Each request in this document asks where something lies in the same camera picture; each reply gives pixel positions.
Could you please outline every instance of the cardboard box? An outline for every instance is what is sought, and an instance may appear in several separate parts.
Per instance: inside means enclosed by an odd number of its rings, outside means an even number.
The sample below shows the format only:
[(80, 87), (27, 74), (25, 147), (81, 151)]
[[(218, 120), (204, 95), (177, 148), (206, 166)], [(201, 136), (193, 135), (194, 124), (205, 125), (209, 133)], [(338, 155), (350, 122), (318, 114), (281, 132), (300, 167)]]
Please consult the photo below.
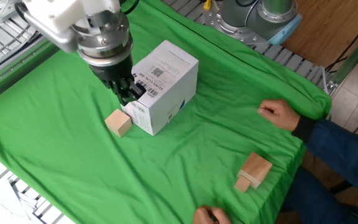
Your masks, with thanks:
[(121, 106), (133, 123), (156, 135), (196, 93), (198, 60), (165, 40), (132, 69), (147, 92)]

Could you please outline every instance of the green fabric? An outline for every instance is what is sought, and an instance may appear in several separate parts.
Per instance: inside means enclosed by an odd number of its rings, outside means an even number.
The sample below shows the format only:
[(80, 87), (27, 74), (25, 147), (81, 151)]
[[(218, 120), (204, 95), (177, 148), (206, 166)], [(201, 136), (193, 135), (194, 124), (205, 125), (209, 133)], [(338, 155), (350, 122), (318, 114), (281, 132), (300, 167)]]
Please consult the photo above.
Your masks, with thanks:
[[(129, 15), (138, 62), (165, 39), (200, 61), (196, 96), (155, 137), (104, 124), (119, 103), (77, 55), (58, 52), (0, 96), (0, 161), (76, 223), (191, 223), (202, 204), (233, 223), (273, 223), (304, 153), (258, 113), (266, 98), (325, 117), (331, 100), (308, 80), (160, 1)], [(272, 170), (241, 194), (251, 152)]]

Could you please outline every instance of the blue jacket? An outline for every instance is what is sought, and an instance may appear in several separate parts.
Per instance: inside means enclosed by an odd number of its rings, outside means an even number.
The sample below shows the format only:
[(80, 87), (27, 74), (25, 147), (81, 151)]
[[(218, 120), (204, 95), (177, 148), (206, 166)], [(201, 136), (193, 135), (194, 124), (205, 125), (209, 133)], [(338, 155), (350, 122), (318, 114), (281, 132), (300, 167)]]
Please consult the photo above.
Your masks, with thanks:
[(292, 135), (358, 188), (358, 135), (325, 119), (301, 117)]

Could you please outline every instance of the person's right hand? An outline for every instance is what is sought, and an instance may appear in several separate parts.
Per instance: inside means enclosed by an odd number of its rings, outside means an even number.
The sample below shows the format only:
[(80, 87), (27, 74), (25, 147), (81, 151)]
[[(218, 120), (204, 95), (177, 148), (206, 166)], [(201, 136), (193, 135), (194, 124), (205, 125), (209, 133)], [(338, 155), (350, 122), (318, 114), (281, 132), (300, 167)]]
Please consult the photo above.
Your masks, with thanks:
[(258, 113), (276, 127), (289, 131), (295, 130), (301, 118), (285, 100), (264, 100)]
[[(214, 222), (209, 214), (215, 216), (217, 221)], [(193, 224), (231, 224), (231, 222), (221, 208), (202, 205), (194, 212)]]

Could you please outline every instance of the black cuff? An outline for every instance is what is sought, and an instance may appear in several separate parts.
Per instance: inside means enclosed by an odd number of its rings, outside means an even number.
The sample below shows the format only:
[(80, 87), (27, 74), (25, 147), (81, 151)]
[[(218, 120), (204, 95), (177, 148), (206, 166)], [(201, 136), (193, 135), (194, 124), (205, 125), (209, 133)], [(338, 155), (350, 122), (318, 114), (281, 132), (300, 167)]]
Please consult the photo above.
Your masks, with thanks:
[(316, 126), (316, 123), (317, 121), (313, 119), (301, 116), (298, 125), (292, 132), (292, 135), (306, 143), (309, 141), (311, 133), (314, 130), (314, 126)]

